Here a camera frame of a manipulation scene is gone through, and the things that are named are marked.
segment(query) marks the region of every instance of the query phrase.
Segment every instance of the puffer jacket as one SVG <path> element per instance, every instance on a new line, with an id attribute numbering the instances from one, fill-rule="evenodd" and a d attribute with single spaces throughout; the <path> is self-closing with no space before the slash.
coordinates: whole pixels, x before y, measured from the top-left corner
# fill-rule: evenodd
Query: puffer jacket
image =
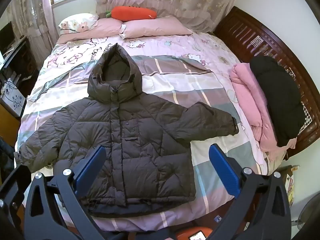
<path id="1" fill-rule="evenodd" d="M 57 111 L 15 157 L 31 172 L 53 162 L 57 174 L 104 146 L 107 160 L 81 199 L 96 216 L 141 215 L 194 200 L 190 141 L 238 133 L 229 113 L 142 92 L 141 72 L 118 44 L 94 66 L 88 94 Z"/>

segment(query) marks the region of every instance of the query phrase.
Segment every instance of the smartphone screen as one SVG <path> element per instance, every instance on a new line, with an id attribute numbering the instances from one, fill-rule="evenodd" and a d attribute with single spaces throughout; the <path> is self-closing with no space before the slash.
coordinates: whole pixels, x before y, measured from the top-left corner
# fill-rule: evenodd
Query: smartphone screen
<path id="1" fill-rule="evenodd" d="M 202 231 L 200 231 L 200 232 L 194 234 L 193 236 L 190 236 L 189 239 L 190 240 L 205 240 L 205 236 L 202 233 Z"/>

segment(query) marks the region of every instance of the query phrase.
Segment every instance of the floral pillowcase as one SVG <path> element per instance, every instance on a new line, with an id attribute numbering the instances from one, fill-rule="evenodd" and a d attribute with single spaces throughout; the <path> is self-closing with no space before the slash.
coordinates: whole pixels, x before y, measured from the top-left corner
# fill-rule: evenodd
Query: floral pillowcase
<path id="1" fill-rule="evenodd" d="M 71 15 L 60 22 L 60 35 L 91 30 L 98 25 L 98 19 L 98 15 L 91 13 L 79 13 Z"/>

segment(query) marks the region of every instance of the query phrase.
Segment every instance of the jacket hood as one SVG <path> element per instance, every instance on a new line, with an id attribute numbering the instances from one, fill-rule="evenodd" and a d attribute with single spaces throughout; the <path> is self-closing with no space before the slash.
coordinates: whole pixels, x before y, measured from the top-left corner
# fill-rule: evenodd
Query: jacket hood
<path id="1" fill-rule="evenodd" d="M 119 44 L 108 49 L 93 67 L 88 94 L 100 102 L 124 102 L 142 93 L 142 75 Z"/>

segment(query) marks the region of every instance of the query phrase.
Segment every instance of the folded pink blanket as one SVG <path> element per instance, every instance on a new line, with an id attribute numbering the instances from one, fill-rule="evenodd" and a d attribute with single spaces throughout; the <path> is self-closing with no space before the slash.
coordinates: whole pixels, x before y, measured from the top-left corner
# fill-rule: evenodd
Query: folded pink blanket
<path id="1" fill-rule="evenodd" d="M 288 148 L 294 149 L 297 138 L 291 139 L 284 147 L 278 147 L 272 122 L 267 108 L 267 100 L 259 86 L 249 63 L 235 65 L 230 73 L 239 106 L 251 125 L 254 138 L 259 142 L 260 149 L 268 152 L 270 159 Z"/>

